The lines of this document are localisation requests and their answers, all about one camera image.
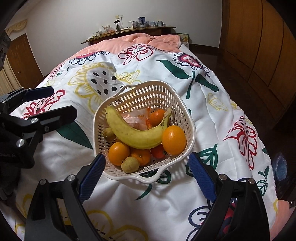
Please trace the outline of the wooden wardrobe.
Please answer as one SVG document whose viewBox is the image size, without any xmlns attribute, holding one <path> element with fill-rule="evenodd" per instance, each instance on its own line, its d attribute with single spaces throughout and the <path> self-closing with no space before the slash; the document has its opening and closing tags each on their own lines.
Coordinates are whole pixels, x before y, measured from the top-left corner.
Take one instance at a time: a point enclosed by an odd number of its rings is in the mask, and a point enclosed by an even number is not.
<svg viewBox="0 0 296 241">
<path fill-rule="evenodd" d="M 223 1 L 220 49 L 275 121 L 295 100 L 295 37 L 268 1 Z"/>
</svg>

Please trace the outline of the beige curtain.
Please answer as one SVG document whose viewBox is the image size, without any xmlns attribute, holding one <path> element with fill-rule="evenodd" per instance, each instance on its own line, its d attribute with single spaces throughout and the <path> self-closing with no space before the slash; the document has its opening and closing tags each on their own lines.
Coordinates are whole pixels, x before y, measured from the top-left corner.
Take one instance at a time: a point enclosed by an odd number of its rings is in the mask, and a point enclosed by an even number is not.
<svg viewBox="0 0 296 241">
<path fill-rule="evenodd" d="M 15 23 L 6 28 L 5 33 L 10 36 L 12 32 L 19 32 L 26 27 L 27 22 L 27 19 L 19 21 L 18 23 Z M 19 83 L 16 75 L 13 72 L 8 57 L 6 57 L 4 61 L 4 66 L 1 70 L 1 95 L 7 94 L 19 88 L 21 88 L 21 84 Z"/>
</svg>

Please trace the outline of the cream plastic basket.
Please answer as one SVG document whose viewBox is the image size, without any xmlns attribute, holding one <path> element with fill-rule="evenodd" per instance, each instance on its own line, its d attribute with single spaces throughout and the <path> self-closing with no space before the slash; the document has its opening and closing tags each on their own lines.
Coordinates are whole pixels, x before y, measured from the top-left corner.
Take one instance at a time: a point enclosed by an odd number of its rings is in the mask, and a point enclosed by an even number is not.
<svg viewBox="0 0 296 241">
<path fill-rule="evenodd" d="M 152 149 L 162 143 L 164 130 L 169 126 L 180 127 L 186 137 L 180 154 L 167 153 L 159 160 L 151 158 L 133 173 L 126 173 L 109 160 L 109 149 L 116 141 L 132 149 Z M 185 103 L 169 84 L 160 80 L 124 86 L 102 102 L 93 117 L 94 154 L 106 157 L 103 173 L 111 180 L 153 183 L 167 168 L 189 156 L 195 139 L 195 125 Z"/>
</svg>

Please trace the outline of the red tomato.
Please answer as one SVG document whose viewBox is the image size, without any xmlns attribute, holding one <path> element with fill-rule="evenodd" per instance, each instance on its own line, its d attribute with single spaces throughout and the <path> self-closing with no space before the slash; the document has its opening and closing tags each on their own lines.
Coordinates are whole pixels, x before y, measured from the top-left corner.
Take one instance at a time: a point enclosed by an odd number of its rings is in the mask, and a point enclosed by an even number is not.
<svg viewBox="0 0 296 241">
<path fill-rule="evenodd" d="M 166 152 L 163 148 L 163 145 L 158 145 L 152 149 L 150 149 L 151 154 L 156 159 L 163 159 L 166 155 Z"/>
</svg>

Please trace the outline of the mandarin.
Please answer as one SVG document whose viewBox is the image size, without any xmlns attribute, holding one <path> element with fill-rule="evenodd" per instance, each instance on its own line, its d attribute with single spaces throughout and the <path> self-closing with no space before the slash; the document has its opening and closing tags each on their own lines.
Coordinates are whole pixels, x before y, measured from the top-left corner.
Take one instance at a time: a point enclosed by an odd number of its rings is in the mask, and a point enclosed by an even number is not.
<svg viewBox="0 0 296 241">
<path fill-rule="evenodd" d="M 131 156 L 139 161 L 141 167 L 146 166 L 151 161 L 150 150 L 132 149 Z"/>
</svg>

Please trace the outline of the pink quilt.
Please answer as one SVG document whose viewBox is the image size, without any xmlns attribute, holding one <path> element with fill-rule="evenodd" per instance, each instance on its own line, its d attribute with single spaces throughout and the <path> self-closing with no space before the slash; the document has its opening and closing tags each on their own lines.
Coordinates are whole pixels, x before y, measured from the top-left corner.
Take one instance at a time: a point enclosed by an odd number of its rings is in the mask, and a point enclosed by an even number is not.
<svg viewBox="0 0 296 241">
<path fill-rule="evenodd" d="M 178 52 L 179 47 L 181 46 L 180 37 L 178 35 L 160 35 L 160 36 L 151 36 L 145 33 L 135 33 L 123 37 L 113 38 L 110 40 L 103 40 L 97 44 L 90 45 L 78 51 L 61 64 L 59 64 L 54 70 L 52 70 L 48 78 L 53 78 L 57 75 L 58 71 L 61 69 L 63 64 L 67 60 L 74 59 L 76 57 L 82 58 L 89 57 L 95 52 L 107 51 L 112 54 L 118 54 L 120 51 L 126 49 L 135 44 L 148 44 L 160 50 Z"/>
</svg>

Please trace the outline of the green longan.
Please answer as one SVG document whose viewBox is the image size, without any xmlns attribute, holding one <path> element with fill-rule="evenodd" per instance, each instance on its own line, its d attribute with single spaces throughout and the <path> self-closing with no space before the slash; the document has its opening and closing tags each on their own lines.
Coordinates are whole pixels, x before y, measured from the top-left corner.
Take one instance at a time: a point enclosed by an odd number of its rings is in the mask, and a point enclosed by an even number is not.
<svg viewBox="0 0 296 241">
<path fill-rule="evenodd" d="M 116 138 L 116 135 L 114 134 L 113 130 L 108 127 L 103 131 L 103 137 L 106 141 L 112 142 Z"/>
<path fill-rule="evenodd" d="M 135 157 L 127 157 L 121 164 L 121 169 L 125 173 L 133 173 L 140 167 L 139 161 Z"/>
</svg>

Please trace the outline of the smooth orange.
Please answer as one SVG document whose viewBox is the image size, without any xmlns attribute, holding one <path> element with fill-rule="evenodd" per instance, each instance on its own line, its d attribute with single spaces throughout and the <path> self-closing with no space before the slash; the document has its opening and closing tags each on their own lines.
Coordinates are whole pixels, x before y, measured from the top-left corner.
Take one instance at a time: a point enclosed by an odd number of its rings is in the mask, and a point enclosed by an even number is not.
<svg viewBox="0 0 296 241">
<path fill-rule="evenodd" d="M 187 144 L 184 131 L 179 126 L 169 126 L 164 130 L 162 145 L 164 150 L 171 155 L 179 155 Z"/>
<path fill-rule="evenodd" d="M 108 159 L 115 166 L 120 166 L 121 163 L 129 156 L 130 156 L 129 146 L 121 142 L 115 142 L 110 147 L 108 152 Z"/>
</svg>

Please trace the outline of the plastic bag of oranges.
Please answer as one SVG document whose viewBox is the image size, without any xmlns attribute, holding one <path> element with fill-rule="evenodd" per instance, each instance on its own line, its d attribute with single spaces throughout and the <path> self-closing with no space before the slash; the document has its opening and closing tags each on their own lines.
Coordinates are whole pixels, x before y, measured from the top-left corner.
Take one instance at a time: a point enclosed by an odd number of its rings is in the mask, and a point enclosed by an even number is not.
<svg viewBox="0 0 296 241">
<path fill-rule="evenodd" d="M 152 128 L 149 123 L 149 114 L 151 108 L 135 109 L 128 113 L 122 113 L 123 119 L 133 128 L 145 131 Z"/>
</svg>

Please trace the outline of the yellow banana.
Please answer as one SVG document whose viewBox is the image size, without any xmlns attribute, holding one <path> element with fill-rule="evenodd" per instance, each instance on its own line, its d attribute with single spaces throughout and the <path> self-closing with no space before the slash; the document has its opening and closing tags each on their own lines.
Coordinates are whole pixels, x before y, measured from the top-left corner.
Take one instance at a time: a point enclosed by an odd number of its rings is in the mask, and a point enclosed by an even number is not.
<svg viewBox="0 0 296 241">
<path fill-rule="evenodd" d="M 106 121 L 114 134 L 123 143 L 135 149 L 147 150 L 161 144 L 171 113 L 172 109 L 169 107 L 164 114 L 162 122 L 158 126 L 145 131 L 131 127 L 112 106 L 106 108 Z"/>
</svg>

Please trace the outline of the wooden sideboard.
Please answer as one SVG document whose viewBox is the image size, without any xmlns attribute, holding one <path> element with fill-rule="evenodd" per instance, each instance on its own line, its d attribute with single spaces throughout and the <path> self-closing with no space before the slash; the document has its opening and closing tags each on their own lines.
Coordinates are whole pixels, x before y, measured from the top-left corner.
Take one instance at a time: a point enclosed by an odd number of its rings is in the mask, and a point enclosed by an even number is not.
<svg viewBox="0 0 296 241">
<path fill-rule="evenodd" d="M 176 27 L 174 26 L 160 26 L 160 27 L 127 29 L 127 30 L 122 30 L 120 32 L 114 32 L 106 35 L 101 35 L 99 37 L 94 37 L 94 38 L 85 40 L 81 44 L 87 43 L 88 45 L 94 45 L 103 40 L 109 40 L 109 39 L 123 37 L 123 36 L 136 34 L 136 33 L 145 33 L 151 36 L 168 35 L 168 34 L 171 34 L 172 32 L 175 33 L 175 28 Z"/>
</svg>

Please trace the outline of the brown wooden door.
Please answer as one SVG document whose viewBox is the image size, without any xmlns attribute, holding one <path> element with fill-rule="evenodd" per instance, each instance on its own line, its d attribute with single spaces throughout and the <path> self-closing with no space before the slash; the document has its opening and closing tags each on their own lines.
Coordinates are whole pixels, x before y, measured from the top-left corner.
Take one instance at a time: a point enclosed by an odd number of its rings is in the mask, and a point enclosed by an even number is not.
<svg viewBox="0 0 296 241">
<path fill-rule="evenodd" d="M 11 41 L 8 50 L 8 61 L 22 87 L 35 88 L 44 80 L 26 34 Z"/>
</svg>

